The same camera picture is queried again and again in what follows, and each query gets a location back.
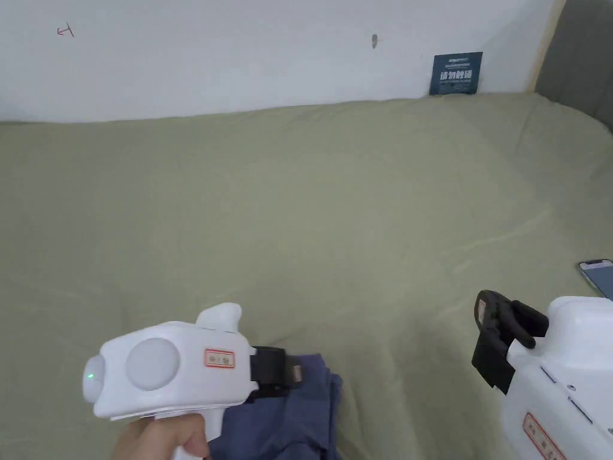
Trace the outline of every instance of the blue sign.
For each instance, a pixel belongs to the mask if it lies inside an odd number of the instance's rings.
[[[430,95],[475,94],[483,53],[434,56]]]

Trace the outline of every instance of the wrinkled sheet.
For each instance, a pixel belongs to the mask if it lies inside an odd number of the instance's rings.
[[[591,295],[613,140],[533,94],[0,125],[0,458],[107,459],[105,340],[220,302],[343,377],[345,459],[514,459],[473,302]]]

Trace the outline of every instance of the white wall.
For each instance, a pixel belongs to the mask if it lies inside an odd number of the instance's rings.
[[[481,91],[523,91],[554,2],[5,2],[0,120],[123,120],[418,98],[429,88],[435,54],[472,51],[484,52]],[[74,37],[56,33],[67,22]]]

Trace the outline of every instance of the phone screen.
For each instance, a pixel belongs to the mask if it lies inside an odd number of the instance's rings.
[[[613,300],[613,262],[582,262],[579,268],[606,298]]]

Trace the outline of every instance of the white plastic casing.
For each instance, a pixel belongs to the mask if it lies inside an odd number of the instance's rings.
[[[613,302],[559,297],[547,316],[536,348],[509,348],[516,371],[502,398],[504,432],[522,460],[612,459]],[[526,433],[528,414],[540,447]]]
[[[239,305],[221,304],[204,310],[196,324],[171,321],[104,343],[83,374],[94,414],[115,420],[197,412],[207,439],[218,437],[224,408],[257,389],[250,366],[255,349],[237,331],[240,316]]]

